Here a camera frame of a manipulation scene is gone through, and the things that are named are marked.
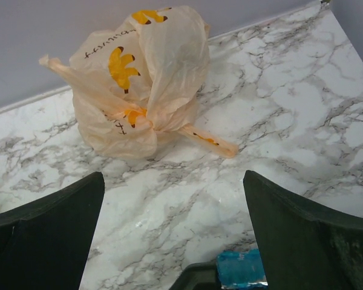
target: peach plastic bag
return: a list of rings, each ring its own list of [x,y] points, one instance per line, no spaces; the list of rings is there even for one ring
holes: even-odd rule
[[[73,89],[79,132],[105,156],[143,158],[184,135],[232,158],[238,147],[193,127],[209,63],[208,25],[190,7],[142,10],[92,33],[70,66],[39,63]]]

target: blue plastic wrapper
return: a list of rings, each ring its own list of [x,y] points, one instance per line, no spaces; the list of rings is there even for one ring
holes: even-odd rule
[[[217,257],[219,280],[223,289],[267,288],[260,251],[226,251]]]

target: plastic bag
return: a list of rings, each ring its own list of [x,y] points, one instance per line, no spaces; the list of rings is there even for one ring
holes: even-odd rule
[[[208,25],[190,7],[141,10],[116,31],[92,33],[70,67],[39,63],[73,89],[79,132],[97,153],[143,158],[184,135],[232,158],[238,147],[193,127],[208,72]]]

